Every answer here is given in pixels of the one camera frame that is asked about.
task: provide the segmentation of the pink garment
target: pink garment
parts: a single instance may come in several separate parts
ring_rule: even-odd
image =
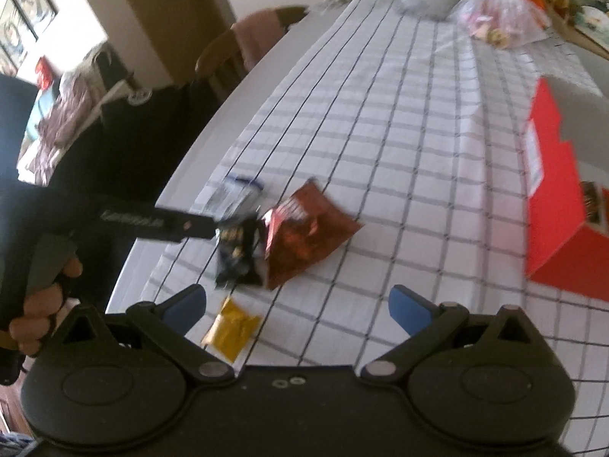
[[[233,24],[246,70],[250,72],[264,55],[285,36],[275,10],[259,10]]]
[[[38,124],[40,150],[32,162],[36,184],[49,184],[53,174],[53,154],[71,143],[80,124],[94,106],[86,81],[80,75],[74,75],[62,88],[61,96],[51,112]]]

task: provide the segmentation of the white tablecloth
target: white tablecloth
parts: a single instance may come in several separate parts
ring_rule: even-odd
[[[209,182],[201,181],[193,210],[229,172],[259,177],[266,208],[316,177],[364,228],[272,292],[214,290],[214,244],[171,245],[144,295],[161,302],[201,283],[208,311],[188,335],[195,342],[229,293],[259,314],[263,322],[237,369],[360,369],[407,338],[387,308],[394,284],[478,313],[520,305],[577,388],[564,444],[580,455],[604,455],[609,304],[524,275],[520,132],[541,74],[597,91],[556,37],[498,51],[453,24],[403,16],[393,0],[355,0],[282,81]]]

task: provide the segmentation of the red box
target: red box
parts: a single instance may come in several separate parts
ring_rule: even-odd
[[[609,180],[609,102],[542,78],[525,131],[529,186],[527,277],[609,300],[609,235],[589,226],[579,166]]]

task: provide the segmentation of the wooden chair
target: wooden chair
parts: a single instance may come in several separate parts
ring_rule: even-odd
[[[305,6],[283,6],[275,9],[281,26],[287,32],[306,15]],[[223,103],[246,77],[243,57],[231,29],[214,39],[201,53],[195,67],[197,77],[209,82],[218,101]]]

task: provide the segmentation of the pink plastic bag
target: pink plastic bag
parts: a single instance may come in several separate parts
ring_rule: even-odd
[[[451,18],[474,38],[516,48],[547,38],[548,15],[529,0],[461,0]]]

